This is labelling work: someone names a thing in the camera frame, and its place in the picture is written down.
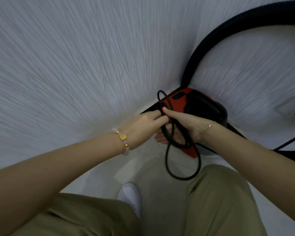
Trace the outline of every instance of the pants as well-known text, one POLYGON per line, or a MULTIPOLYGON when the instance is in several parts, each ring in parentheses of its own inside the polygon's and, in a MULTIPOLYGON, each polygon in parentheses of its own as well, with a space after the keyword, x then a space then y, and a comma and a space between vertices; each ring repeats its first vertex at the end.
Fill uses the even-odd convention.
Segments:
MULTIPOLYGON (((139 219, 124 202, 59 194, 12 235, 141 235, 141 230, 139 219)), ((182 235, 267 234, 247 181, 227 167, 209 165, 187 189, 182 235)))

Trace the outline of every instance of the white shoe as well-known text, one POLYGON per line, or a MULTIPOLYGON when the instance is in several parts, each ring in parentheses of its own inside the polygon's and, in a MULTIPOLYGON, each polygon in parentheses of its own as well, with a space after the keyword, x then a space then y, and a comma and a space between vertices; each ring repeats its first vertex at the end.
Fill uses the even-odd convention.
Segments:
POLYGON ((124 184, 119 191, 118 200, 121 200, 130 205, 130 207, 133 208, 138 218, 140 218, 141 197, 138 188, 134 184, 124 184))

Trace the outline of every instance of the vacuum cleaner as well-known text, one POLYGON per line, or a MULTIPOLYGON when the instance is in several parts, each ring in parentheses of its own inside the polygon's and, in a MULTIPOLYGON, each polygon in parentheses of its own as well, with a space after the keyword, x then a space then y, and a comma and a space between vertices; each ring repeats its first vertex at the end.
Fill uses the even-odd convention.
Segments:
MULTIPOLYGON (((213 120, 233 131, 234 133, 244 137, 227 122, 227 111, 223 105, 212 100, 204 93, 189 88, 188 86, 200 61, 217 43, 240 31, 272 25, 295 25, 295 0, 282 1, 256 7, 242 12, 220 24, 201 41, 201 43, 191 55, 181 79, 181 86, 175 91, 171 92, 169 95, 166 95, 166 93, 162 90, 158 91, 158 102, 144 112, 159 109, 162 115, 164 115, 162 107, 167 107, 168 109, 177 112, 188 113, 198 117, 213 120), (165 98, 160 99, 160 93, 162 93, 165 98)), ((176 125, 179 131, 181 131, 186 143, 179 144, 173 139, 174 131, 169 133, 165 125, 161 127, 165 138, 169 142, 165 155, 166 170, 172 177, 178 180, 190 180, 196 177, 201 168, 199 150, 207 150, 212 153, 215 152, 207 146, 194 143, 188 133, 188 130, 184 128, 176 119, 170 118, 170 122, 173 125, 172 129, 174 129, 174 125, 176 125), (168 167, 168 152, 171 145, 180 148, 187 155, 199 159, 197 170, 193 175, 189 177, 179 177, 170 171, 168 167)), ((274 151, 295 161, 295 151, 279 151, 279 149, 287 146, 293 141, 295 141, 295 138, 277 147, 274 149, 274 151)))

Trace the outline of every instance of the floor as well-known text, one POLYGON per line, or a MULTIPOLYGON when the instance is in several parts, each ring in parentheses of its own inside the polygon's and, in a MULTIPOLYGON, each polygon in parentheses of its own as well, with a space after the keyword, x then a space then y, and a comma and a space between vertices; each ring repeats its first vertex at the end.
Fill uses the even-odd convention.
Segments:
MULTIPOLYGON (((185 189, 188 182, 171 178, 165 170, 166 146, 154 138, 130 152, 119 155, 94 167, 63 192, 83 194, 99 198, 117 198, 119 189, 133 182, 142 198, 141 222, 144 235, 181 235, 185 189)), ((172 147, 169 166, 175 174, 191 175, 197 160, 172 147)), ((231 168, 220 156, 202 156, 202 167, 220 164, 231 168)), ((268 201, 253 186, 252 192, 258 204, 268 235, 295 236, 295 222, 268 201)))

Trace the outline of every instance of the khaki trousers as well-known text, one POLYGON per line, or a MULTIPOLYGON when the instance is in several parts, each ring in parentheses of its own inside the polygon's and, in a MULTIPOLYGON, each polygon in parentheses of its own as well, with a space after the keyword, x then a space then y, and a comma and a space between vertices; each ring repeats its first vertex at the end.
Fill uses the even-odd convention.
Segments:
MULTIPOLYGON (((124 202, 59 194, 45 211, 12 235, 141 235, 141 228, 124 202)), ((267 234, 247 181, 227 167, 209 165, 187 189, 182 235, 267 234)))

